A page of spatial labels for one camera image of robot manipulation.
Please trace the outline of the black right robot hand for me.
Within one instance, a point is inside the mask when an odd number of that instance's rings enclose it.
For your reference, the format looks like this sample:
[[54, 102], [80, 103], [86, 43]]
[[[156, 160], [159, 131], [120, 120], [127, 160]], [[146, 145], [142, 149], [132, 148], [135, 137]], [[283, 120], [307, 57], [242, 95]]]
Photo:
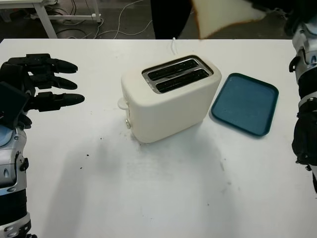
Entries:
[[308, 23], [317, 14], [316, 0], [251, 0], [252, 7], [258, 10], [279, 9], [286, 14], [284, 30], [293, 36], [302, 23]]

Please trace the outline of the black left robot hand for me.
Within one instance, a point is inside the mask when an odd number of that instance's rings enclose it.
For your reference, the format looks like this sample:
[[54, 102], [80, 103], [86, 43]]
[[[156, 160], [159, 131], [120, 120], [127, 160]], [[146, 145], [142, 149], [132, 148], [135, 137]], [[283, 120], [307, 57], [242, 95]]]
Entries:
[[57, 111], [80, 104], [80, 94], [53, 94], [49, 89], [75, 90], [77, 84], [59, 77], [58, 73], [76, 73], [70, 62], [53, 59], [50, 54], [27, 54], [10, 58], [0, 67], [0, 123], [9, 129], [31, 128], [30, 110]]

